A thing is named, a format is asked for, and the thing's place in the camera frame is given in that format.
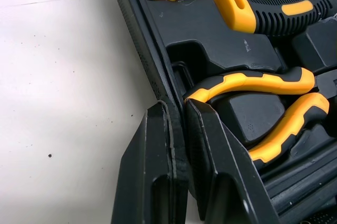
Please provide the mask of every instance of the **black molded compartment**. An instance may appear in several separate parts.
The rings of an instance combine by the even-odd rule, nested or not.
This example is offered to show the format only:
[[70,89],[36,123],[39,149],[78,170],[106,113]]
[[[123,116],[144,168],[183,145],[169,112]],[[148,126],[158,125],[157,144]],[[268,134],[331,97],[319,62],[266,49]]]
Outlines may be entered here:
[[337,19],[315,23],[292,40],[301,66],[314,74],[337,67]]
[[213,107],[245,146],[260,141],[284,114],[279,96],[266,93],[233,95],[219,100]]
[[189,149],[205,223],[279,223],[248,152],[208,104],[186,102]]
[[147,5],[170,61],[184,62],[194,83],[233,70],[274,73],[284,68],[265,35],[231,30],[213,0],[147,1]]
[[145,113],[122,157],[113,224],[185,223],[187,160],[168,108],[158,103]]

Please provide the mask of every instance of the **white surface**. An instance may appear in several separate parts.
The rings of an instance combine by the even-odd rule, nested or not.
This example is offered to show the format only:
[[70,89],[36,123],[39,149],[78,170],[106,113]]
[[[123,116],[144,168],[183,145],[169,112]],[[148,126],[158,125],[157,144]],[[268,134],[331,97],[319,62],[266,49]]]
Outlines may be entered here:
[[116,0],[0,0],[1,223],[110,223],[154,103]]

